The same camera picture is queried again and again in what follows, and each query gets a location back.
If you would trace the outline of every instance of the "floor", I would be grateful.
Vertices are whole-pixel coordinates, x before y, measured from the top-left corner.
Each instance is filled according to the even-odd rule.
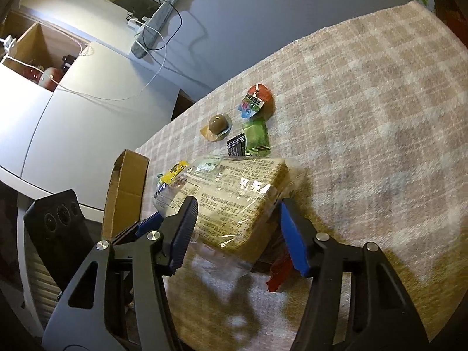
[[[29,310],[24,307],[23,292],[2,279],[0,279],[0,290],[17,318],[29,333],[32,334],[32,336],[40,336],[41,333],[38,331]]]
[[[22,290],[16,249],[16,191],[0,182],[0,276]]]

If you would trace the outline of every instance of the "shelf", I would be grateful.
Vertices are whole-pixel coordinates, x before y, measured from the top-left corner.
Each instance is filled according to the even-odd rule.
[[[83,39],[64,34],[52,24],[34,21],[17,13],[8,15],[1,33],[12,34],[17,38],[16,59],[36,67],[41,66],[44,70],[49,67],[60,69],[64,56],[77,57],[80,46],[76,41],[83,48],[87,45]],[[26,66],[11,59],[6,59],[3,64],[20,75],[26,70]]]

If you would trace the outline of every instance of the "cardboard flap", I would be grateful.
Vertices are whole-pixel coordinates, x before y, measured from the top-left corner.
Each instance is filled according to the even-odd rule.
[[[112,239],[140,220],[149,158],[126,149],[114,163],[104,206],[102,238]]]

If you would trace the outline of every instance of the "plastic-wrapped food package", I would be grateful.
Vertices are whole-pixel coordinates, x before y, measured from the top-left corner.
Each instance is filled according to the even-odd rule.
[[[276,203],[304,175],[289,159],[206,156],[155,194],[154,206],[166,217],[178,212],[186,196],[195,196],[198,219],[192,246],[212,263],[209,272],[233,280],[263,253],[278,226],[268,220]]]

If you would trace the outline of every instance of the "white wall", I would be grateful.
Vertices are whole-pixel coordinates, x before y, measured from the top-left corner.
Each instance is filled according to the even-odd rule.
[[[183,25],[168,46],[166,66],[183,76],[168,70],[161,75],[198,100],[296,39],[409,1],[179,0]],[[179,23],[174,14],[165,26],[166,38]]]
[[[88,41],[127,54],[135,32],[127,26],[127,11],[106,0],[22,0],[22,9]]]

